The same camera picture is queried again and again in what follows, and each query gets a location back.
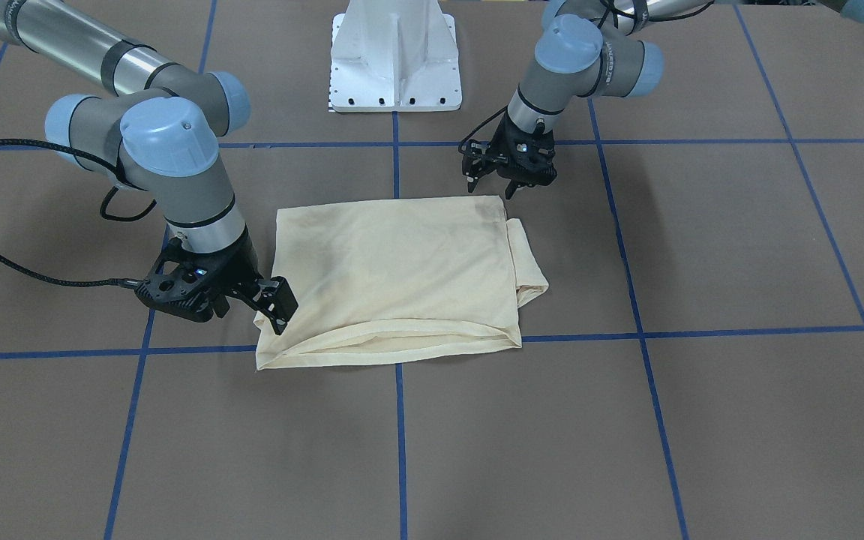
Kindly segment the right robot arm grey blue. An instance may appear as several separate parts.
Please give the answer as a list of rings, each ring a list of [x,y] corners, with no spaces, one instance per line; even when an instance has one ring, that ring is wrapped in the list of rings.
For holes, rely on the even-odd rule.
[[[22,46],[109,97],[62,97],[44,141],[0,138],[106,171],[115,189],[145,191],[170,238],[144,279],[94,280],[133,290],[151,310],[203,323],[237,299],[281,334],[297,311],[284,277],[260,273],[249,229],[221,160],[220,137],[244,127],[251,102],[227,72],[197,73],[62,1],[0,1],[0,41]]]

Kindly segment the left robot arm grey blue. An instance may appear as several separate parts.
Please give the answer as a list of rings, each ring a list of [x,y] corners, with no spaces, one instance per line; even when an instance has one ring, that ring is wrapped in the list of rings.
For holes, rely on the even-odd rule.
[[[493,136],[459,145],[470,194],[490,175],[556,180],[570,106],[590,105],[603,150],[830,146],[864,151],[864,1],[762,7],[711,1],[551,1]]]

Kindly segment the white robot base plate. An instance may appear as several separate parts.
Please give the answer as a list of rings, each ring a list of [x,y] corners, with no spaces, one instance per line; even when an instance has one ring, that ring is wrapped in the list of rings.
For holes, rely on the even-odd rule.
[[[455,112],[464,95],[456,21],[438,1],[350,1],[331,21],[334,113]]]

